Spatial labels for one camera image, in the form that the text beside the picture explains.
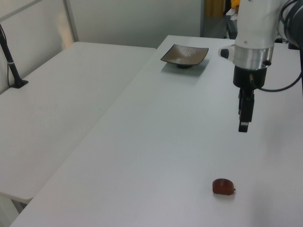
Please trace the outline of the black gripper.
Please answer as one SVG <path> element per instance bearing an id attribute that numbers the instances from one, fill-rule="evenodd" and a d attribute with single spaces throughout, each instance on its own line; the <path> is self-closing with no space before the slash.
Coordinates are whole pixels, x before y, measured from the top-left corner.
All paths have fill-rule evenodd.
<path id="1" fill-rule="evenodd" d="M 263 87 L 265 84 L 267 69 L 249 70 L 238 66 L 234 67 L 233 84 L 240 88 L 245 94 L 241 97 L 238 95 L 238 115 L 239 115 L 239 132 L 247 132 L 249 123 L 252 121 L 254 108 L 254 90 Z"/>

